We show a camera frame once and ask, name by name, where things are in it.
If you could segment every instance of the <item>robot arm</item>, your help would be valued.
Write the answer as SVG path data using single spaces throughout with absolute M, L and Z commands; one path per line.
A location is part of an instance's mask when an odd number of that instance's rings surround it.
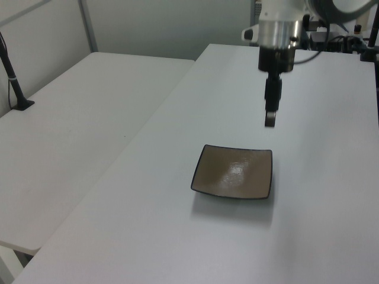
M 282 89 L 280 74 L 292 71 L 296 64 L 304 15 L 316 14 L 327 25 L 340 24 L 356 19 L 377 3 L 379 0 L 262 0 L 259 24 L 245 29 L 242 38 L 258 43 L 258 68 L 268 72 L 266 127 L 275 126 Z

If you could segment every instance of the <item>brown ceramic dish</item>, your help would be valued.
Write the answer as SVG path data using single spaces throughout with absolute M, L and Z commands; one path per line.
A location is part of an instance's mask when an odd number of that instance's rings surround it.
M 205 145 L 191 189 L 209 195 L 265 199 L 272 178 L 272 151 Z

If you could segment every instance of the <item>black stand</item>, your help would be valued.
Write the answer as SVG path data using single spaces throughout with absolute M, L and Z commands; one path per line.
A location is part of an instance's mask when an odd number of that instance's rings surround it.
M 14 90 L 14 93 L 17 97 L 17 106 L 13 107 L 13 109 L 16 109 L 18 111 L 24 111 L 28 107 L 30 107 L 32 104 L 34 104 L 33 101 L 28 101 L 25 99 L 24 94 L 21 90 L 20 84 L 17 81 L 16 74 L 14 73 L 12 64 L 8 57 L 8 51 L 7 47 L 5 45 L 4 39 L 1 36 L 1 43 L 0 43 L 0 57 L 2 64 L 4 65 L 5 71 L 7 71 L 8 79 L 11 82 L 12 88 Z
M 379 30 L 379 5 L 375 13 L 374 23 L 372 24 L 372 30 L 370 39 L 368 41 L 367 49 L 361 53 L 361 61 L 364 62 L 376 62 L 378 50 L 375 48 L 375 42 L 377 41 Z

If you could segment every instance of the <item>black cable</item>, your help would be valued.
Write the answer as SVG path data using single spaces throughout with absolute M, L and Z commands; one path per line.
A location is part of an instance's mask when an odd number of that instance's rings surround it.
M 329 42 L 329 40 L 328 40 L 329 34 L 330 34 L 330 24 L 327 23 L 326 24 L 326 38 L 325 38 L 324 47 L 322 48 L 322 50 L 318 51 L 315 55 L 309 57 L 308 59 L 304 59 L 304 60 L 300 60 L 300 61 L 294 62 L 294 65 L 295 64 L 299 65 L 299 64 L 307 63 L 307 62 L 312 61 L 313 59 L 315 59 L 317 56 L 319 56 L 321 54 L 321 52 L 323 52 L 326 49 L 326 47 L 327 47 L 327 43 Z
M 11 106 L 11 81 L 8 79 L 8 105 L 10 110 L 12 110 Z
M 8 55 L 7 44 L 5 43 L 5 40 L 4 40 L 4 38 L 2 37 L 2 33 L 1 33 L 1 32 L 0 32 L 0 39 L 1 39 L 1 42 L 2 42 L 3 46 L 5 47 L 5 52 L 6 52 L 7 55 Z

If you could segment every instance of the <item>white table surface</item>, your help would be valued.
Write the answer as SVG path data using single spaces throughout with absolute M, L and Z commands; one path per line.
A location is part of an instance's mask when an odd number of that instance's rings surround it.
M 0 119 L 0 245 L 34 254 L 193 61 L 93 53 Z
M 15 283 L 378 283 L 373 65 L 296 66 L 270 129 L 257 64 L 210 45 Z M 192 191 L 205 144 L 272 149 L 269 199 Z

